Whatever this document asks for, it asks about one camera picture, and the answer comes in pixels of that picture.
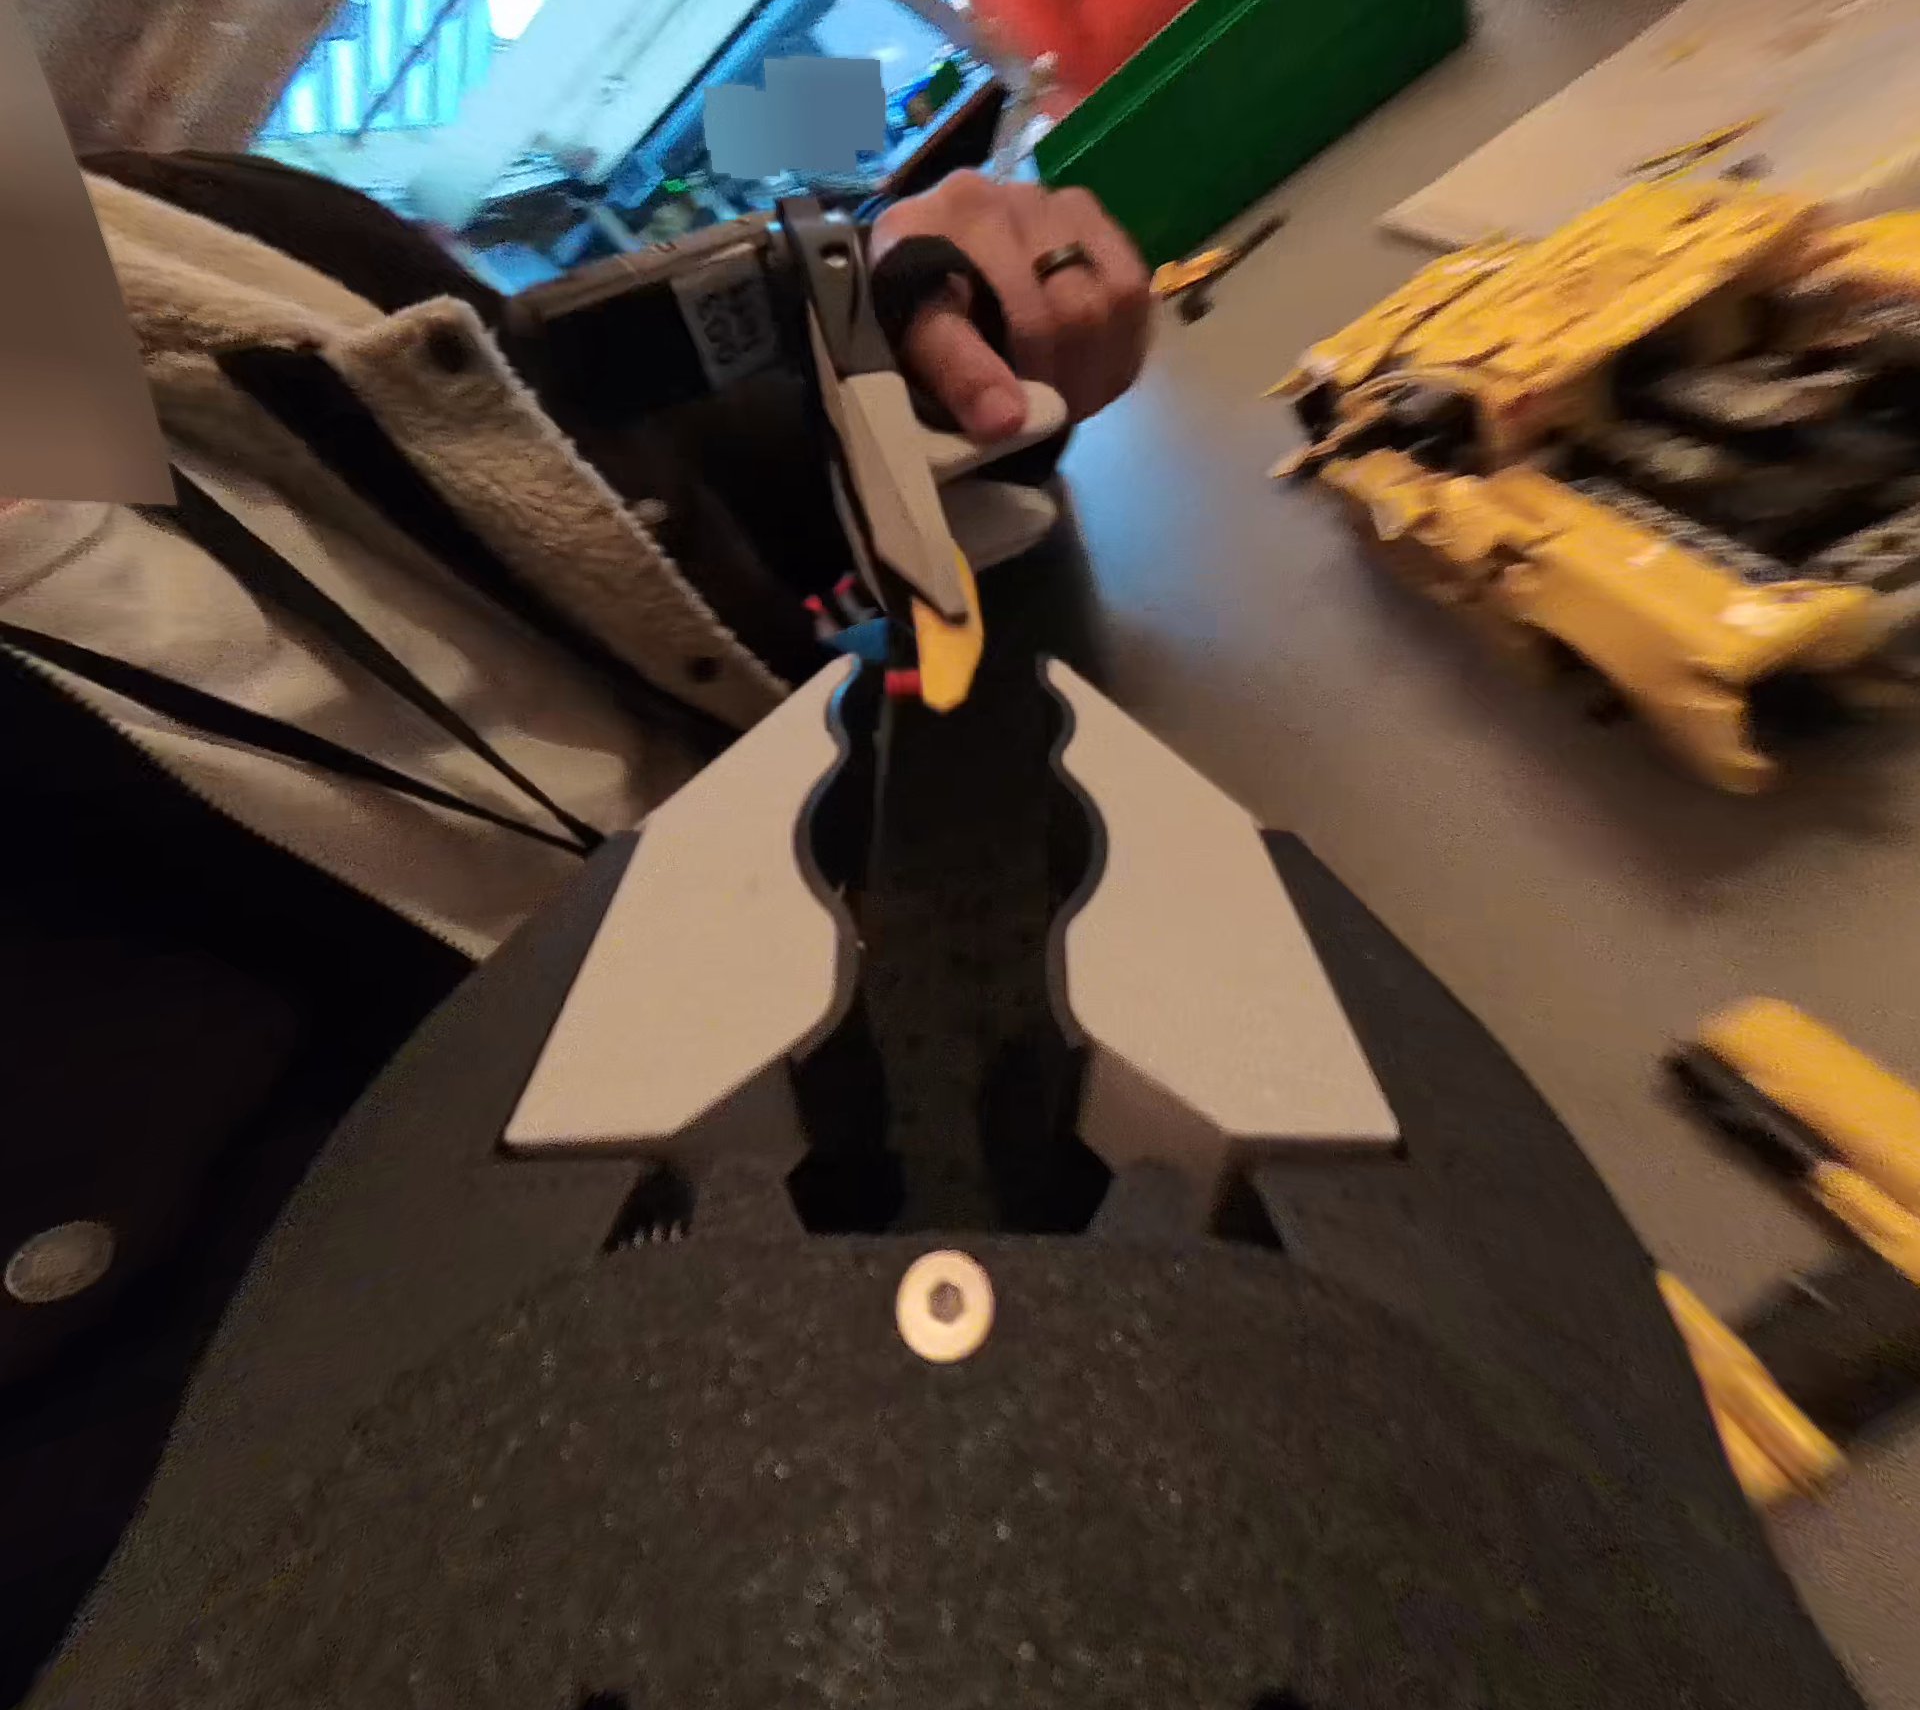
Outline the yellow toy brick car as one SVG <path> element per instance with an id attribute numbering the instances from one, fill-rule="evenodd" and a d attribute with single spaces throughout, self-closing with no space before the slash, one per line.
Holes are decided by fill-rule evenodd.
<path id="1" fill-rule="evenodd" d="M 1271 476 L 1728 795 L 1914 705 L 1918 218 L 1642 183 L 1436 257 L 1268 389 Z"/>

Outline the yellow brick arm assembly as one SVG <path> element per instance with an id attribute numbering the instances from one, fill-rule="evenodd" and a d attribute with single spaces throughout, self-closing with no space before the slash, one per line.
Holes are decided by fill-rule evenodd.
<path id="1" fill-rule="evenodd" d="M 844 571 L 826 593 L 803 599 L 813 637 L 834 657 L 853 657 L 880 676 L 888 699 L 952 714 L 971 694 L 985 657 L 985 619 L 971 563 L 954 555 L 961 613 L 945 616 L 897 575 L 880 590 Z"/>

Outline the person's white shirt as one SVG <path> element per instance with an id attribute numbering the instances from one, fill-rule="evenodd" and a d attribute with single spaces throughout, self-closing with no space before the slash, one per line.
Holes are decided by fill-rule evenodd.
<path id="1" fill-rule="evenodd" d="M 129 750 L 136 779 L 211 809 L 465 963 L 485 960 L 580 866 L 555 845 L 564 826 L 540 800 L 619 836 L 708 760 L 690 732 L 637 715 L 434 561 L 390 561 L 372 540 L 308 523 L 227 462 L 190 459 L 186 476 L 372 633 L 494 760 L 351 663 L 317 624 L 281 613 L 132 506 L 6 501 L 5 624 L 292 725 L 494 821 L 190 728 L 34 657 L 11 661 L 28 694 L 53 695 L 65 719 Z"/>

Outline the yellow brick panel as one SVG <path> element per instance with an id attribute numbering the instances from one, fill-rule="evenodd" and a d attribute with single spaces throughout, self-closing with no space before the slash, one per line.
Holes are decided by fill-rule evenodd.
<path id="1" fill-rule="evenodd" d="M 1681 1279 L 1657 1269 L 1655 1287 L 1693 1363 L 1723 1459 L 1748 1503 L 1768 1511 L 1823 1496 L 1847 1469 L 1835 1442 Z"/>

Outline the small yellow black brick piece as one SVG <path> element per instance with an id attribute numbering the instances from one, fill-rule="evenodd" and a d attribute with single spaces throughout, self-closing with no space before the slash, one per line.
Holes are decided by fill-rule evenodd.
<path id="1" fill-rule="evenodd" d="M 1161 304 L 1168 304 L 1185 328 L 1202 323 L 1211 312 L 1216 284 L 1283 233 L 1286 222 L 1289 214 L 1283 209 L 1271 212 L 1228 242 L 1216 242 L 1188 257 L 1158 265 L 1150 279 L 1150 293 Z"/>

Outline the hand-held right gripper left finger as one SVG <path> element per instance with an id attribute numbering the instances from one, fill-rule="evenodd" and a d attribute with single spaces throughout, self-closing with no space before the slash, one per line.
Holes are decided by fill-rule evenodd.
<path id="1" fill-rule="evenodd" d="M 642 821 L 505 1117 L 523 1160 L 635 1155 L 686 1177 L 801 1167 L 797 1063 L 853 997 L 853 922 L 807 841 L 848 760 L 834 658 Z"/>

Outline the open instruction booklet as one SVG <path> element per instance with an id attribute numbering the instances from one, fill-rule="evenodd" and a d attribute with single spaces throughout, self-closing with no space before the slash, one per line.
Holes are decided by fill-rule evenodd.
<path id="1" fill-rule="evenodd" d="M 1914 209 L 1918 0 L 1685 0 L 1378 231 L 1534 241 L 1657 177 L 1756 183 L 1839 222 Z"/>

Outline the person's left hand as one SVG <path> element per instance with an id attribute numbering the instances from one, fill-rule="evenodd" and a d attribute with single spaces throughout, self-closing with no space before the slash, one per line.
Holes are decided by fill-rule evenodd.
<path id="1" fill-rule="evenodd" d="M 939 241 L 970 262 L 889 338 L 899 373 L 976 444 L 1014 437 L 1023 386 L 1045 384 L 1081 422 L 1117 401 L 1146 360 L 1150 270 L 1132 237 L 1081 188 L 1000 183 L 960 171 L 877 212 L 880 265 Z"/>

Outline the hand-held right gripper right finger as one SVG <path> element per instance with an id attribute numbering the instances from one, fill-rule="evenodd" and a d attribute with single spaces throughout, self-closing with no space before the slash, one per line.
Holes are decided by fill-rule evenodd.
<path id="1" fill-rule="evenodd" d="M 1045 658 L 1049 771 L 1089 857 L 1046 933 L 1081 1053 L 1076 1135 L 1168 1169 L 1211 1219 L 1274 1162 L 1375 1160 L 1400 1124 L 1261 826 L 1080 671 Z"/>

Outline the green plastic bin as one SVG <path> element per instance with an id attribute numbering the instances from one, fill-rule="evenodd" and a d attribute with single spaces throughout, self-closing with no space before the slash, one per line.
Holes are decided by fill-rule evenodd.
<path id="1" fill-rule="evenodd" d="M 1038 142 L 1146 265 L 1193 253 L 1469 37 L 1469 0 L 1193 0 Z"/>

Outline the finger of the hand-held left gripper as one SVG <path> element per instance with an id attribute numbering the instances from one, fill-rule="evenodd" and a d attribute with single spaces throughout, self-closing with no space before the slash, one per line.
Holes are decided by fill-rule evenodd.
<path id="1" fill-rule="evenodd" d="M 924 426 L 897 373 L 837 380 L 837 426 L 875 550 L 912 592 L 945 616 L 961 613 L 954 555 Z"/>
<path id="2" fill-rule="evenodd" d="M 907 586 L 877 557 L 873 528 L 854 489 L 844 440 L 839 434 L 837 416 L 832 414 L 834 410 L 832 400 L 834 400 L 834 391 L 831 389 L 831 384 L 819 383 L 818 422 L 819 422 L 822 464 L 828 475 L 828 495 L 832 501 L 837 527 L 853 557 L 853 571 L 860 578 L 863 590 L 870 593 L 877 613 L 907 616 Z"/>

